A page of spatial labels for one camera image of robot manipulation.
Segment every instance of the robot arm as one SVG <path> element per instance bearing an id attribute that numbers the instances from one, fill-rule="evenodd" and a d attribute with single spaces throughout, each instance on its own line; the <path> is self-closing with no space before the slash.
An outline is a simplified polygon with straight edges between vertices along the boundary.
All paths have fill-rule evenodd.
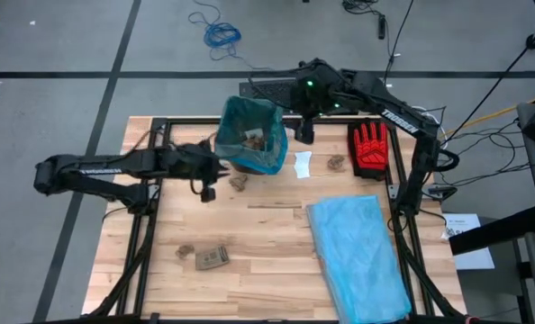
<path id="1" fill-rule="evenodd" d="M 33 187 L 42 194 L 75 191 L 93 194 L 108 201 L 119 200 L 129 213 L 145 212 L 150 205 L 149 186 L 121 185 L 93 178 L 99 175 L 126 174 L 139 179 L 173 178 L 201 180 L 202 203 L 215 199 L 210 185 L 226 176 L 219 158 L 211 151 L 208 140 L 176 147 L 134 149 L 121 156 L 83 157 L 57 155 L 36 166 Z"/>
<path id="2" fill-rule="evenodd" d="M 352 70 L 337 71 L 325 61 L 314 59 L 300 63 L 295 86 L 291 90 L 292 110 L 302 115 L 295 129 L 295 138 L 313 143 L 313 119 L 337 112 L 365 112 L 382 116 L 389 123 L 416 138 L 412 170 L 408 180 L 400 184 L 396 209 L 402 213 L 420 209 L 424 179 L 431 172 L 450 170 L 459 157 L 440 148 L 439 125 L 391 95 L 377 77 Z M 438 155 L 452 158 L 452 163 L 437 166 Z"/>

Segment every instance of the small trash bin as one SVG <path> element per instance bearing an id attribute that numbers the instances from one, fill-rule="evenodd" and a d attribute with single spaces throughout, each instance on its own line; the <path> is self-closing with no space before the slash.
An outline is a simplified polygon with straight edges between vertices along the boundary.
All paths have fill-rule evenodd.
<path id="1" fill-rule="evenodd" d="M 241 172 L 276 174 L 287 153 L 282 115 L 269 100 L 231 96 L 223 107 L 215 154 Z"/>

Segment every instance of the gray concrete floor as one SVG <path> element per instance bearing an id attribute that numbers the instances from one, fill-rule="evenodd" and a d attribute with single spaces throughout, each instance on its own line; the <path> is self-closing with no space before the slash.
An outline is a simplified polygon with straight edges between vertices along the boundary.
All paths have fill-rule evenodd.
<path id="1" fill-rule="evenodd" d="M 376 38 L 376 17 L 344 13 L 340 0 L 208 0 L 243 35 L 240 55 L 256 66 L 292 68 L 299 60 L 327 59 L 337 67 L 383 70 L 385 41 Z M 113 61 L 132 0 L 0 0 L 0 72 L 106 71 Z M 408 2 L 381 0 L 392 41 Z M 143 0 L 122 71 L 247 70 L 237 59 L 212 62 L 203 27 L 187 15 L 203 10 L 189 1 Z M 417 1 L 404 28 L 393 71 L 501 71 L 535 30 L 531 0 Z M 516 71 L 535 70 L 535 51 Z M 33 166 L 58 153 L 83 154 L 107 79 L 0 79 L 0 323 L 33 318 L 71 194 L 43 197 L 32 189 Z M 219 114 L 240 79 L 119 79 L 98 145 L 116 153 L 130 115 Z M 444 126 L 452 129 L 493 84 L 486 78 L 392 78 L 392 92 L 410 104 L 447 105 Z M 482 116 L 535 97 L 535 79 L 507 79 L 483 106 Z M 501 127 L 515 113 L 472 130 Z M 521 135 L 511 136 L 521 143 Z M 460 150 L 474 139 L 460 139 Z M 494 171 L 509 150 L 482 144 L 447 175 L 458 180 Z M 514 163 L 527 159 L 517 152 Z M 502 196 L 501 186 L 516 194 Z M 444 203 L 449 212 L 476 212 L 499 219 L 535 204 L 529 171 L 499 175 L 462 187 Z M 83 304 L 105 202 L 85 197 L 48 319 L 74 318 Z M 467 308 L 485 316 L 516 306 L 503 286 L 517 283 L 508 249 L 494 250 L 494 271 L 460 274 Z M 506 278 L 512 278 L 508 284 Z M 513 311 L 497 317 L 518 320 Z"/>

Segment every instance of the white tissue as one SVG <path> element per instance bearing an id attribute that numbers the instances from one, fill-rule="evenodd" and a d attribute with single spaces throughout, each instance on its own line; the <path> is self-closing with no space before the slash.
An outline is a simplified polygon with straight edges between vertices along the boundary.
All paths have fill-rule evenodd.
<path id="1" fill-rule="evenodd" d="M 310 177 L 310 158 L 312 152 L 295 152 L 294 169 L 298 179 Z"/>

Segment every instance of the yellow cable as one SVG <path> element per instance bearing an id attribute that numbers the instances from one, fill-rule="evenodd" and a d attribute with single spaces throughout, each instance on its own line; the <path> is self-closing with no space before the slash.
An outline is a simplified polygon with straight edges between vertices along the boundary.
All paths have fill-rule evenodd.
<path id="1" fill-rule="evenodd" d="M 530 101 L 528 101 L 528 104 L 532 104 L 532 103 L 535 103 L 535 98 L 533 98 Z M 480 118 L 475 119 L 473 121 L 466 122 L 466 124 L 464 124 L 464 126 L 462 126 L 461 128 L 465 129 L 466 127 L 473 126 L 473 125 L 475 125 L 475 124 L 477 124 L 479 122 L 487 121 L 487 120 L 493 119 L 495 117 L 501 116 L 501 115 L 503 115 L 505 113 L 509 113 L 509 112 L 515 110 L 516 106 L 517 105 L 514 105 L 514 106 L 512 106 L 510 108 L 502 109 L 499 112 L 490 113 L 489 115 L 486 115 L 484 117 L 480 117 Z M 454 131 L 456 131 L 456 130 L 448 130 L 448 131 L 446 131 L 446 133 L 444 135 L 449 135 L 449 134 L 453 133 Z"/>

